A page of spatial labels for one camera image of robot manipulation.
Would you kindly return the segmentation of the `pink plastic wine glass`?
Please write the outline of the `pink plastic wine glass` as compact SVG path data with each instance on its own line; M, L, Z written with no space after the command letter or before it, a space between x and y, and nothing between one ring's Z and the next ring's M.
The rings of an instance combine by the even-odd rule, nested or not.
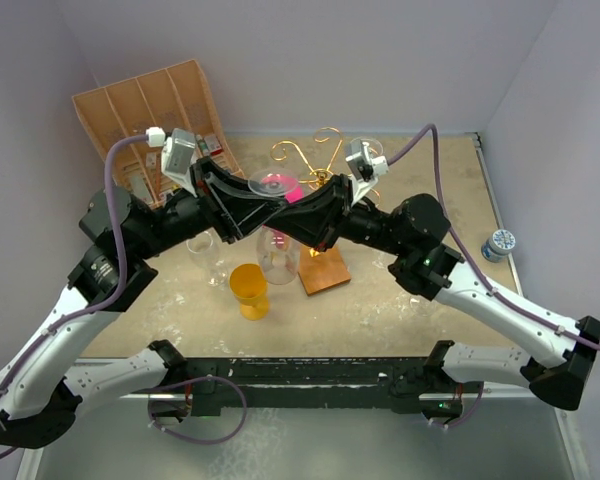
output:
M261 191L269 197L280 197L290 203L303 197L299 181L284 173L270 173L261 180Z

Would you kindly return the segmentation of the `clear champagne flute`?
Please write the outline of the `clear champagne flute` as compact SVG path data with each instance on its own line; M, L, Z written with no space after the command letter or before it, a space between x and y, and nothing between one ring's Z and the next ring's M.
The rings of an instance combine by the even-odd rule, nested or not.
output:
M378 156L383 156L384 155L384 148L382 143L375 139L375 138L370 138L370 137L356 137L353 139L353 141L360 141L363 144L366 144L368 146L369 152L373 157L378 157Z

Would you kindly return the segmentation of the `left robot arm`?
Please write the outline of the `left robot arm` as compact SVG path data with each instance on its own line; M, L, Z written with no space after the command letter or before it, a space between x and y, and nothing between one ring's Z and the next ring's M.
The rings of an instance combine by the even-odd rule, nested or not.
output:
M186 361L167 340L98 370L75 360L156 278L149 260L214 230L234 242L284 209L295 182L277 173L242 179L209 159L192 166L188 186L161 207L106 187L80 221L92 240L55 307L22 350L0 370L0 445L38 449L87 412L123 395L159 387L174 392Z

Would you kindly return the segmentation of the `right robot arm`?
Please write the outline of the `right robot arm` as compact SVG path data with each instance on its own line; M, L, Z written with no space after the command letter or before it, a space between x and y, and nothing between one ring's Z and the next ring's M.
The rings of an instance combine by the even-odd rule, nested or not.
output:
M600 321L558 315L478 272L468 255L444 244L450 222L430 194L414 195L390 213L366 201L351 206L349 196L349 187L332 181L267 224L318 251L344 238L391 254L395 260L388 271L404 290L463 312L513 342L511 348L438 342L424 369L432 389L509 384L553 407L579 408L596 359Z

